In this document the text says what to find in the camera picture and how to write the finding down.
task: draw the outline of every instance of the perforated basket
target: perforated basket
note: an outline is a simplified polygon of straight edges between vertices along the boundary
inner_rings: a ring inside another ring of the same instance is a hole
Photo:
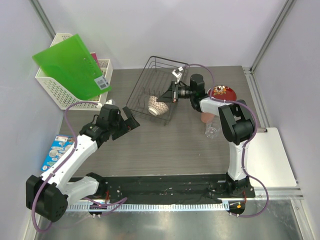
[[[72,35],[69,33],[57,33],[55,38],[52,41],[53,45],[62,42],[63,40],[70,38]],[[111,82],[111,76],[113,72],[113,67],[109,59],[99,59],[98,60],[101,71],[105,79]],[[52,77],[46,76],[46,74],[39,68],[36,73],[35,78],[41,84],[41,86],[46,90],[46,92],[50,95],[50,97],[54,100],[54,102],[61,108],[65,110],[71,104],[80,102],[82,100],[76,98],[71,92],[69,92],[64,86],[62,86],[59,82],[57,82]],[[90,102],[93,103],[101,103],[104,105],[107,101],[108,92],[104,92],[103,94],[90,99]],[[83,103],[78,104],[70,108],[71,110],[99,110],[96,105]]]

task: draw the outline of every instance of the gray wood surface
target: gray wood surface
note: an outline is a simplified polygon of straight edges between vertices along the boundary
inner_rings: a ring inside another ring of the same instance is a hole
[[[215,85],[232,88],[237,99],[244,99],[255,111],[252,96],[241,66],[211,67]],[[114,70],[112,91],[108,99],[122,108],[132,92],[141,69]],[[189,75],[199,73],[205,80],[205,88],[212,87],[209,73],[192,67]],[[71,110],[68,119],[76,132],[91,122],[95,111]],[[205,124],[200,113],[193,110],[188,99],[179,101],[170,123],[166,126],[137,118],[140,127],[118,138],[105,142],[75,173],[76,177],[94,172],[102,176],[146,176],[179,174],[223,174],[229,166],[229,145],[222,132],[215,139],[205,135]],[[70,135],[65,121],[61,134]]]

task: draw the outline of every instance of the basket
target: basket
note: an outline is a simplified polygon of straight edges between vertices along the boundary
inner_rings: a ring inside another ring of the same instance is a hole
[[[57,33],[50,45],[50,47],[62,42],[63,40],[70,38],[72,35],[69,33]],[[113,67],[109,59],[98,59],[101,71],[105,79],[111,82],[111,76]],[[40,85],[46,90],[54,102],[59,106],[60,109],[65,110],[71,104],[81,102],[82,100],[76,98],[71,92],[69,92],[64,86],[57,82],[52,77],[46,76],[46,74],[39,68],[35,78]],[[93,103],[101,103],[104,105],[107,101],[108,92],[96,96],[88,101]],[[99,110],[96,105],[83,103],[78,104],[70,108],[71,110]]]
[[[164,125],[168,124],[178,103],[166,103],[169,110],[162,115],[154,116],[148,111],[149,98],[150,96],[156,96],[158,98],[164,94],[172,84],[172,81],[177,81],[172,71],[186,65],[187,63],[185,62],[151,56],[145,64],[126,103],[126,106],[131,110],[132,114],[135,117],[148,119]],[[188,68],[184,68],[181,81],[183,81],[187,75]]]

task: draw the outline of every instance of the wall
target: wall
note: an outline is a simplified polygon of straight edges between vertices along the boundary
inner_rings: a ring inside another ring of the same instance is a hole
[[[39,175],[62,111],[35,79],[32,55],[51,40],[29,1],[1,1],[0,33],[0,233],[19,240],[30,217],[26,180]]]
[[[79,33],[116,69],[152,56],[252,65],[285,0],[40,0],[58,33]]]
[[[320,1],[299,0],[256,71],[271,124],[282,141],[318,228],[320,209]]]

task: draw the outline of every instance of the black wire rack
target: black wire rack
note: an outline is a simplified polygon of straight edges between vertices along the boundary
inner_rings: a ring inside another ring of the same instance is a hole
[[[133,91],[126,103],[135,117],[144,118],[153,122],[168,124],[177,107],[176,103],[166,103],[169,110],[158,116],[148,111],[150,96],[160,97],[168,90],[172,81],[177,78],[172,74],[174,69],[188,65],[186,62],[175,61],[159,56],[151,56],[144,66]],[[188,75],[188,67],[183,68],[181,81]]]

